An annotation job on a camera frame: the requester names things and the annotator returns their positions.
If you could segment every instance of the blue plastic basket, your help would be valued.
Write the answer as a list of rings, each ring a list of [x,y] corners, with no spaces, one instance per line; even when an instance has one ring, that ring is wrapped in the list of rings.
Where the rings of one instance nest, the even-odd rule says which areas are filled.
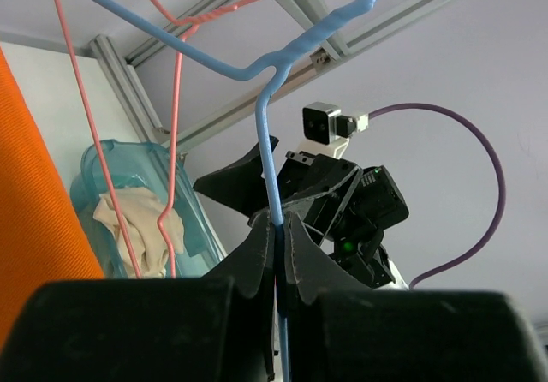
[[[116,189],[144,187],[167,202],[169,152],[152,143],[101,142]],[[112,234],[93,219],[99,194],[108,192],[95,146],[87,148],[81,160],[81,173],[70,187],[70,199],[86,232],[93,252],[108,278],[127,278]],[[176,254],[176,275],[199,277],[222,258],[220,244],[208,224],[198,199],[181,163],[177,163],[177,184],[174,209],[184,224],[183,254]]]

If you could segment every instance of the pink wire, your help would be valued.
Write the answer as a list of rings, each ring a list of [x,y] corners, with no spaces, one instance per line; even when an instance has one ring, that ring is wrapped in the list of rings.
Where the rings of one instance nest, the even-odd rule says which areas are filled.
[[[110,197],[112,198],[112,205],[114,206],[114,212],[116,213],[116,218],[120,224],[120,230],[122,231],[123,240],[126,243],[128,248],[129,258],[131,259],[131,264],[135,269],[135,276],[140,278],[140,269],[137,264],[137,259],[135,258],[134,248],[131,245],[129,240],[128,227],[123,219],[122,211],[118,204],[118,198],[116,197],[116,192],[114,189],[114,184],[110,178],[110,172],[106,159],[104,158],[103,148],[101,147],[101,140],[95,127],[95,121],[93,120],[92,110],[89,105],[89,100],[87,99],[86,89],[84,88],[84,81],[80,73],[80,68],[78,67],[78,62],[76,61],[76,54],[74,53],[74,47],[72,44],[72,39],[70,38],[69,25],[65,18],[63,12],[63,6],[61,5],[61,0],[53,0],[55,2],[55,8],[57,10],[57,15],[59,16],[59,22],[61,23],[61,29],[63,30],[63,37],[65,38],[65,43],[67,45],[68,55],[70,56],[70,62],[72,63],[72,68],[74,70],[74,76],[76,77],[76,83],[78,84],[78,89],[80,90],[80,96],[82,98],[82,103],[84,105],[84,111],[86,112],[87,122],[89,123],[89,129],[92,131],[93,145],[97,149],[97,154],[99,158],[99,163],[101,164],[101,169],[103,170],[104,179],[106,180],[107,188],[109,189]]]
[[[191,35],[196,33],[200,28],[200,25],[209,21],[214,21],[220,16],[234,12],[237,9],[256,3],[260,0],[241,0],[232,5],[227,5],[214,9],[199,16],[189,16],[181,20],[177,20],[170,12],[162,6],[158,0],[150,0],[151,3],[158,9],[158,11],[168,19],[172,24],[181,26],[185,24],[192,24],[192,26],[180,37],[182,41],[186,41]],[[173,208],[175,202],[175,180],[176,180],[176,154],[177,154],[177,127],[179,118],[179,97],[181,94],[181,71],[182,71],[182,54],[177,52],[175,62],[175,75],[173,80],[173,100],[171,103],[171,131],[170,131],[170,176],[168,183],[168,202],[164,211],[158,218],[158,229],[160,230],[163,239],[168,247],[169,261],[170,261],[170,273],[174,278],[176,276],[176,263],[175,263],[175,249],[173,243],[167,232],[164,229],[164,219]]]

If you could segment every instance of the orange cloth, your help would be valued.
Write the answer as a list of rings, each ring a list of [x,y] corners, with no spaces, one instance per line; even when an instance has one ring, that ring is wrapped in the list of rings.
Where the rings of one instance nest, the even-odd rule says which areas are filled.
[[[1,50],[0,155],[2,347],[40,285],[103,273]]]

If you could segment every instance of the beige cloth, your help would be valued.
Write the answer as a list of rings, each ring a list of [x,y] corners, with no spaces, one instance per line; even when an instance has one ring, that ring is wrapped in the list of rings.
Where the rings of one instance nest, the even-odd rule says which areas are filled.
[[[168,248],[157,226],[158,217],[165,208],[158,197],[147,188],[124,188],[116,190],[120,209],[128,226],[129,238],[143,278],[165,277]],[[120,225],[114,212],[110,194],[101,194],[93,218],[112,233],[118,246],[128,276],[135,278],[135,270],[123,240]],[[175,210],[164,219],[164,227],[173,243],[175,252],[184,251],[182,220]]]

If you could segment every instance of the green light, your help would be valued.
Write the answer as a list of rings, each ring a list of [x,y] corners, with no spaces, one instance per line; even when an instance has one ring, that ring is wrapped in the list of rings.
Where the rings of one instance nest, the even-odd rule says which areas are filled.
[[[344,250],[344,252],[352,252],[354,251],[354,244],[352,242],[345,242],[342,245],[342,250]]]

